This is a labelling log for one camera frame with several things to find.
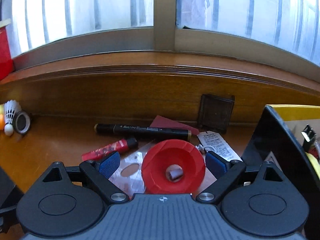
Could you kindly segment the red plastic funnel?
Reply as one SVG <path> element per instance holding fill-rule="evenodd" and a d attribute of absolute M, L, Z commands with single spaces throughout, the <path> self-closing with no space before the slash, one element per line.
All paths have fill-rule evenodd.
<path fill-rule="evenodd" d="M 194 193 L 206 171 L 204 158 L 191 143 L 171 139 L 150 148 L 142 162 L 142 179 L 151 194 Z"/>

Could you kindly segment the clear plastic stencil ruler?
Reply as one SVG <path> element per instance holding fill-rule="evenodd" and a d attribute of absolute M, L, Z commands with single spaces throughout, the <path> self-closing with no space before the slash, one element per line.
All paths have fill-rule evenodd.
<path fill-rule="evenodd" d="M 121 157 L 118 169 L 109 178 L 116 187 L 121 189 L 130 198 L 135 193 L 144 193 L 145 186 L 142 178 L 142 162 L 148 150 L 152 148 L 155 143 L 149 142 L 130 154 Z"/>

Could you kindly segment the white paper tag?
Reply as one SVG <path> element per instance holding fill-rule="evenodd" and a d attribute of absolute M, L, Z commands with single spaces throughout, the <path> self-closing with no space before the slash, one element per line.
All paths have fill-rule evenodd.
<path fill-rule="evenodd" d="M 216 132 L 206 131 L 197 135 L 200 144 L 196 148 L 205 154 L 208 151 L 213 151 L 226 161 L 240 160 L 240 156 L 227 144 L 223 137 Z"/>

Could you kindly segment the red lighter tube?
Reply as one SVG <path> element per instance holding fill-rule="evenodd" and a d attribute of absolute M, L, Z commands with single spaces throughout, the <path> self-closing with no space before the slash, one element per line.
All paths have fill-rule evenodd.
<path fill-rule="evenodd" d="M 112 144 L 108 144 L 104 147 L 101 147 L 99 149 L 84 153 L 81 156 L 81 158 L 82 158 L 82 161 L 87 161 L 87 160 L 97 161 L 97 160 L 103 159 L 104 157 L 108 156 L 112 152 L 118 152 L 119 154 L 123 154 L 123 153 L 129 152 L 129 150 L 136 149 L 137 147 L 138 147 L 138 141 L 135 138 L 121 139 Z"/>

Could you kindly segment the black marker pen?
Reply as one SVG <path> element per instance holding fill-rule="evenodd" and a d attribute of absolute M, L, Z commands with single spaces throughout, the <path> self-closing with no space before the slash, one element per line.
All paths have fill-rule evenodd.
<path fill-rule="evenodd" d="M 135 138 L 136 140 L 170 140 L 178 139 L 189 141 L 192 133 L 187 129 L 140 127 L 116 124 L 95 124 L 94 131 L 98 135 L 118 136 L 123 138 Z"/>

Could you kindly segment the cardboard box with yellow edge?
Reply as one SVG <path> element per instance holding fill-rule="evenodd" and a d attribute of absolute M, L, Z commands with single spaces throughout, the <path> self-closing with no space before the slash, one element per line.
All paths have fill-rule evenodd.
<path fill-rule="evenodd" d="M 259 166 L 270 152 L 308 202 L 310 213 L 304 226 L 307 239 L 319 239 L 319 177 L 284 120 L 272 106 L 265 106 L 241 158 L 248 166 Z"/>

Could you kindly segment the red paper sheet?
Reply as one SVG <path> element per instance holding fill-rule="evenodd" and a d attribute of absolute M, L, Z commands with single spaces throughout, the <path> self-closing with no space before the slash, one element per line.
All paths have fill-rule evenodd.
<path fill-rule="evenodd" d="M 187 129 L 191 131 L 192 135 L 198 135 L 200 132 L 198 129 L 191 127 L 189 125 L 183 124 L 181 122 L 177 122 L 160 115 L 157 115 L 153 122 L 151 123 L 150 127 L 153 128 L 172 128 L 172 129 Z"/>

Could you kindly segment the black binder clip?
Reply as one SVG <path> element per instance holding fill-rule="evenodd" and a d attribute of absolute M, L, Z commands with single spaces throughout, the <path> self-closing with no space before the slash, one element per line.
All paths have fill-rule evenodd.
<path fill-rule="evenodd" d="M 301 131 L 301 134 L 304 138 L 303 149 L 305 152 L 308 152 L 316 140 L 316 133 L 314 132 L 313 128 L 307 124 L 306 127 Z"/>

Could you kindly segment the black tape roll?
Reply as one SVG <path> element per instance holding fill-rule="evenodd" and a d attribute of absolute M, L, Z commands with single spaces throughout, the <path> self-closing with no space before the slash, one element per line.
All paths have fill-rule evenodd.
<path fill-rule="evenodd" d="M 12 125 L 18 134 L 26 134 L 30 129 L 30 124 L 30 116 L 25 111 L 15 113 Z"/>

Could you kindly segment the white feather shuttlecock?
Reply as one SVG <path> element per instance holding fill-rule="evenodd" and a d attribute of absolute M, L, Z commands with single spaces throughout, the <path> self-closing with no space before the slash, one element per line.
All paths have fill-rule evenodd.
<path fill-rule="evenodd" d="M 11 136 L 14 132 L 13 128 L 13 118 L 14 115 L 17 112 L 20 112 L 21 106 L 19 102 L 16 100 L 9 100 L 4 104 L 4 121 L 5 121 L 5 126 L 4 126 L 4 133 L 7 136 Z"/>

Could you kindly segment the orange ping pong ball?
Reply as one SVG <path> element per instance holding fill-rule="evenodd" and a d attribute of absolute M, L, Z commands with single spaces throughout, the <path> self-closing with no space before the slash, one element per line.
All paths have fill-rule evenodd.
<path fill-rule="evenodd" d="M 5 126 L 4 114 L 0 114 L 0 130 L 2 131 Z"/>

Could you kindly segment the red container with lid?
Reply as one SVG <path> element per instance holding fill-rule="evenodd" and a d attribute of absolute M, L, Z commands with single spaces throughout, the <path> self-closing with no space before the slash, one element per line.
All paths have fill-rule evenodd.
<path fill-rule="evenodd" d="M 0 27 L 0 80 L 3 80 L 14 71 L 14 63 L 11 58 L 6 26 L 11 19 L 1 20 Z"/>

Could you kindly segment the black square wall socket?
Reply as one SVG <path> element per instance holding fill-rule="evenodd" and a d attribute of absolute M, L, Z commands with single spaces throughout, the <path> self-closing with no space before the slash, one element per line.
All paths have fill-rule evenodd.
<path fill-rule="evenodd" d="M 212 94 L 202 94 L 197 116 L 197 126 L 202 129 L 225 134 L 231 119 L 235 96 L 222 98 Z"/>

